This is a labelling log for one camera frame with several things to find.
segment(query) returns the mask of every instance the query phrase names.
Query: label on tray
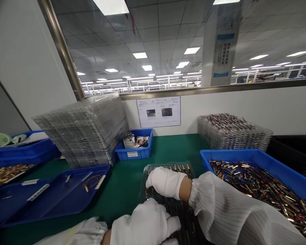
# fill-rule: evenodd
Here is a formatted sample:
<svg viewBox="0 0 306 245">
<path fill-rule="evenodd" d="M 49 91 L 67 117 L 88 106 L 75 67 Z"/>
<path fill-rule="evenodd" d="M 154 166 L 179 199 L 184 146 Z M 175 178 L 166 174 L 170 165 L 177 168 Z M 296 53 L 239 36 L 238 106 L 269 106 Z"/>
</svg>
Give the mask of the label on tray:
<svg viewBox="0 0 306 245">
<path fill-rule="evenodd" d="M 36 184 L 38 180 L 39 180 L 39 179 L 35 179 L 35 180 L 27 180 L 27 181 L 22 182 L 22 184 L 21 184 L 21 185 Z"/>
<path fill-rule="evenodd" d="M 128 157 L 138 157 L 137 151 L 130 151 L 127 152 Z"/>
</svg>

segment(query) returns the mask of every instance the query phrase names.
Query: white glove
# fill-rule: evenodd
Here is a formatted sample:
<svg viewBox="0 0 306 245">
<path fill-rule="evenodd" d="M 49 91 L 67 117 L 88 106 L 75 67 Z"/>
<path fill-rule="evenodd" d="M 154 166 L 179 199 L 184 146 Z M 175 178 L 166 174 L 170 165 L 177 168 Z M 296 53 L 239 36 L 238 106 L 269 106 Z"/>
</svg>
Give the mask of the white glove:
<svg viewBox="0 0 306 245">
<path fill-rule="evenodd" d="M 164 206 L 150 198 L 139 204 L 131 216 L 124 215 L 113 222 L 110 245 L 159 245 L 180 228 L 178 216 L 171 217 Z M 166 242 L 178 244 L 176 239 Z"/>
<path fill-rule="evenodd" d="M 179 189 L 184 177 L 187 177 L 187 174 L 158 167 L 149 174 L 146 181 L 146 188 L 153 186 L 157 193 L 162 196 L 180 200 Z"/>
</svg>

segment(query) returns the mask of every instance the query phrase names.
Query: paper sign on wall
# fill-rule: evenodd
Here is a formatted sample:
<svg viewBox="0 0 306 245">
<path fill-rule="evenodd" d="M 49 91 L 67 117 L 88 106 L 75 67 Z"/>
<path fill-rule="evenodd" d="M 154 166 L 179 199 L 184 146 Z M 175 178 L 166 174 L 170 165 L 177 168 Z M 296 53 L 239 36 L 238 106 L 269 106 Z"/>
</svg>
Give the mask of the paper sign on wall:
<svg viewBox="0 0 306 245">
<path fill-rule="evenodd" d="M 141 128 L 180 125 L 180 96 L 136 100 Z"/>
</svg>

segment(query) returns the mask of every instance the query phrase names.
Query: ceiling light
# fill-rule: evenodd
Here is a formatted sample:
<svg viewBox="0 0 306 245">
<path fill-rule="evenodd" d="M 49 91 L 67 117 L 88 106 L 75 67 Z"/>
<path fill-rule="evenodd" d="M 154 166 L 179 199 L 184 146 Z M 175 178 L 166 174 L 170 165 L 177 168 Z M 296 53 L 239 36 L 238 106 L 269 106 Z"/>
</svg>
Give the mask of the ceiling light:
<svg viewBox="0 0 306 245">
<path fill-rule="evenodd" d="M 276 68 L 276 67 L 281 67 L 281 66 L 265 66 L 265 67 L 253 68 L 253 69 L 265 69 L 265 68 Z"/>
<path fill-rule="evenodd" d="M 196 53 L 200 48 L 201 47 L 198 47 L 198 48 L 188 48 L 188 49 L 186 49 L 184 54 L 193 54 L 193 53 Z"/>
<path fill-rule="evenodd" d="M 156 77 L 173 77 L 173 76 L 181 76 L 182 74 L 172 74 L 172 75 L 160 75 Z"/>
<path fill-rule="evenodd" d="M 294 53 L 294 54 L 291 54 L 291 55 L 287 55 L 287 57 L 298 56 L 298 55 L 301 55 L 301 54 L 304 54 L 304 53 L 306 53 L 306 51 L 302 51 L 302 52 Z"/>
<path fill-rule="evenodd" d="M 151 66 L 151 65 L 142 66 L 142 67 L 143 67 L 143 69 L 144 69 L 145 71 L 152 70 L 152 66 Z"/>
<path fill-rule="evenodd" d="M 134 53 L 133 55 L 135 56 L 136 59 L 147 58 L 146 53 Z"/>
<path fill-rule="evenodd" d="M 124 84 L 124 83 L 127 83 L 127 82 L 120 82 L 120 83 L 107 83 L 107 85 L 112 85 L 112 84 Z"/>
<path fill-rule="evenodd" d="M 125 0 L 93 0 L 103 15 L 128 14 Z"/>
<path fill-rule="evenodd" d="M 138 82 L 149 82 L 149 81 L 153 81 L 153 79 L 150 79 L 150 80 L 138 80 L 138 81 L 132 81 L 132 82 L 138 83 Z"/>
<path fill-rule="evenodd" d="M 180 62 L 179 65 L 176 68 L 184 68 L 188 64 L 189 64 L 189 61 L 187 61 L 187 62 Z"/>
<path fill-rule="evenodd" d="M 159 78 L 159 79 L 157 79 L 157 80 L 167 80 L 168 78 Z"/>
<path fill-rule="evenodd" d="M 108 72 L 118 72 L 116 69 L 105 69 Z"/>
<path fill-rule="evenodd" d="M 291 62 L 285 62 L 285 63 L 281 63 L 281 64 L 277 64 L 277 65 L 286 65 L 286 64 L 290 64 Z"/>
<path fill-rule="evenodd" d="M 200 75 L 199 76 L 185 76 L 183 78 L 190 78 L 190 77 L 200 77 Z"/>
<path fill-rule="evenodd" d="M 263 54 L 263 55 L 256 56 L 254 58 L 251 58 L 251 60 L 258 60 L 258 59 L 261 59 L 261 58 L 266 57 L 266 56 L 268 56 L 268 54 Z"/>
<path fill-rule="evenodd" d="M 302 64 L 293 64 L 293 65 L 285 65 L 285 66 L 296 66 L 296 65 L 306 65 L 306 63 L 302 63 Z"/>
<path fill-rule="evenodd" d="M 240 2 L 240 0 L 215 0 L 213 5 L 235 3 L 235 2 Z"/>
<path fill-rule="evenodd" d="M 130 78 L 129 80 L 135 80 L 135 79 L 144 79 L 144 78 L 153 78 L 153 77 L 139 77 L 139 78 Z"/>
<path fill-rule="evenodd" d="M 262 66 L 262 65 L 254 65 L 254 66 L 251 66 L 251 68 L 253 68 L 253 67 L 259 67 L 259 66 Z"/>
</svg>

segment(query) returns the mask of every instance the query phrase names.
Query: workbench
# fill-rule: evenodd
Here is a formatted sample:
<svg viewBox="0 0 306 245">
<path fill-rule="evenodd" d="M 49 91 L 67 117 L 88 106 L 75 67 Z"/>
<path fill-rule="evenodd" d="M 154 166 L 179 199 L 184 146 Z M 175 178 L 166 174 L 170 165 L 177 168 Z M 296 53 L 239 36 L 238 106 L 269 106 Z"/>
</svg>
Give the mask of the workbench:
<svg viewBox="0 0 306 245">
<path fill-rule="evenodd" d="M 198 177 L 205 172 L 199 154 L 203 149 L 208 148 L 198 134 L 155 136 L 151 157 L 144 160 L 117 162 L 83 212 L 0 229 L 0 244 L 34 244 L 46 236 L 57 234 L 94 216 L 100 217 L 99 220 L 107 222 L 111 228 L 115 219 L 125 214 L 132 214 L 138 205 L 138 194 L 146 165 L 190 161 Z M 70 168 L 65 160 L 51 160 L 20 181 L 51 179 L 67 170 Z"/>
</svg>

